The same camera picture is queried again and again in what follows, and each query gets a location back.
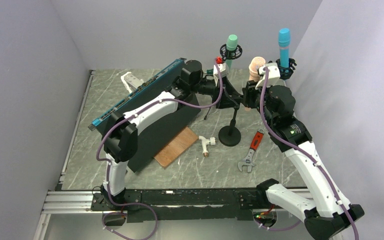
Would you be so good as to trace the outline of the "beige microphone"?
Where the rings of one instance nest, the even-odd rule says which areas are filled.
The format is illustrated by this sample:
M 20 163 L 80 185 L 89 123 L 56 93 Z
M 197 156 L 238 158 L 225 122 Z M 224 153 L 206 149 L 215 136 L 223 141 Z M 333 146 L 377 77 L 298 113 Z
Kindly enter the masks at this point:
M 261 56 L 256 56 L 251 60 L 249 66 L 248 66 L 249 78 L 248 78 L 248 81 L 246 83 L 248 83 L 249 81 L 257 83 L 260 80 L 258 70 L 264 64 L 266 64 L 266 60 Z

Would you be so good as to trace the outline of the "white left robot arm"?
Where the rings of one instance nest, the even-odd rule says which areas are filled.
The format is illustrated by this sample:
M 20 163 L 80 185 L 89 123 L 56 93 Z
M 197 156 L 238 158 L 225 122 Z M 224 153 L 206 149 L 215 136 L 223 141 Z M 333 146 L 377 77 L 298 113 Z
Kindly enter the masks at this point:
M 196 96 L 211 97 L 209 107 L 234 108 L 243 96 L 228 80 L 226 60 L 216 58 L 212 75 L 198 60 L 179 58 L 99 118 L 99 152 L 105 152 L 104 204 L 111 210 L 125 202 L 130 161 L 154 157 L 203 108 Z

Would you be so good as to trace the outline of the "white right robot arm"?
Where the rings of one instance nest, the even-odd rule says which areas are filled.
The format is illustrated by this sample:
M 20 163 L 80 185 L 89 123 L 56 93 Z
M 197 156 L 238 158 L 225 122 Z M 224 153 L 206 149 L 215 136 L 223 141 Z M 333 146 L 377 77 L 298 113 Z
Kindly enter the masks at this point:
M 365 212 L 332 180 L 310 132 L 294 115 L 296 100 L 291 90 L 250 80 L 242 92 L 244 106 L 258 110 L 271 140 L 295 166 L 312 196 L 306 199 L 271 178 L 257 185 L 256 203 L 262 208 L 272 204 L 287 210 L 304 223 L 315 240 L 328 240 L 348 227 L 358 240 L 356 221 Z

